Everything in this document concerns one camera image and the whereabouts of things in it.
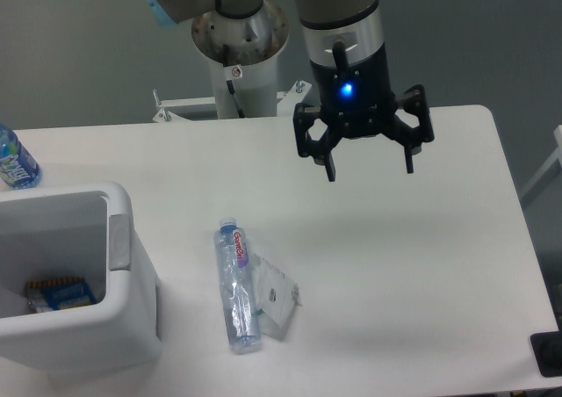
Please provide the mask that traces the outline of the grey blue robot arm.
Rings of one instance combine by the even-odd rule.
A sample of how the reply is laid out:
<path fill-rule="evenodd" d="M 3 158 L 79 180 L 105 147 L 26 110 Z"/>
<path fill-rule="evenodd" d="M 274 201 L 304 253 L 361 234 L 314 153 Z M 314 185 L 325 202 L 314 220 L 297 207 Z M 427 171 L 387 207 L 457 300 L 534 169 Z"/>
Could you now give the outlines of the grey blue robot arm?
<path fill-rule="evenodd" d="M 249 118 L 260 99 L 275 108 L 266 74 L 250 76 L 288 40 L 284 13 L 267 0 L 147 0 L 164 25 L 191 23 L 198 51 L 220 66 L 214 95 L 223 119 Z M 332 150 L 342 139 L 384 135 L 404 150 L 408 169 L 435 138 L 425 90 L 397 97 L 391 88 L 379 0 L 295 0 L 320 103 L 298 103 L 293 126 L 299 156 L 335 178 Z"/>

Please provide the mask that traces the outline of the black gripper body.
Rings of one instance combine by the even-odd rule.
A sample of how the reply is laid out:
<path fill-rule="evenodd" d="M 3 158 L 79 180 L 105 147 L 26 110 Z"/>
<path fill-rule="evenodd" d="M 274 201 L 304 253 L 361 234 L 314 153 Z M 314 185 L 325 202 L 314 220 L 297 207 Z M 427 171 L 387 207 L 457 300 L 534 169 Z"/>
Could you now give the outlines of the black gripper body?
<path fill-rule="evenodd" d="M 334 45 L 328 66 L 312 62 L 319 87 L 319 119 L 326 126 L 323 141 L 359 139 L 379 134 L 396 141 L 400 121 L 390 83 L 385 46 L 352 63 L 343 45 Z"/>

